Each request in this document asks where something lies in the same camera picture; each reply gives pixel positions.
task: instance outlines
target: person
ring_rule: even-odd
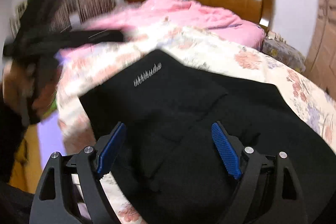
[[[31,96],[33,68],[23,68],[16,61],[8,62],[0,83],[0,223],[28,224],[34,195],[7,183],[11,177],[16,150],[26,128],[22,125],[21,102]],[[39,104],[38,115],[49,104]]]

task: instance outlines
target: wooden door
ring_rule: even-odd
[[[336,99],[336,0],[319,0],[305,76]]]

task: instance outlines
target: floral pattern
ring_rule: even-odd
[[[336,151],[336,102],[295,70],[208,30],[163,22],[137,32],[132,36],[138,40],[95,45],[89,55],[77,56],[63,65],[56,98],[67,153],[78,153],[95,143],[78,97],[156,48],[193,68],[276,85],[292,110]],[[121,223],[146,224],[111,174],[105,175],[101,184]]]

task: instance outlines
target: silver screw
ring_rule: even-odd
[[[92,146],[87,146],[84,148],[84,152],[87,154],[90,154],[93,151],[93,147]]]
[[[246,146],[244,150],[248,154],[252,154],[254,152],[254,149],[252,147],[249,147],[249,146]]]
[[[287,154],[285,152],[280,152],[279,156],[283,159],[287,158]]]
[[[53,159],[57,158],[58,156],[59,156],[59,152],[53,152],[53,153],[51,154],[51,157],[52,157]]]

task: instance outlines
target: yellow floor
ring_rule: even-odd
[[[15,156],[9,184],[29,193],[35,193],[42,174],[37,126],[29,126]]]

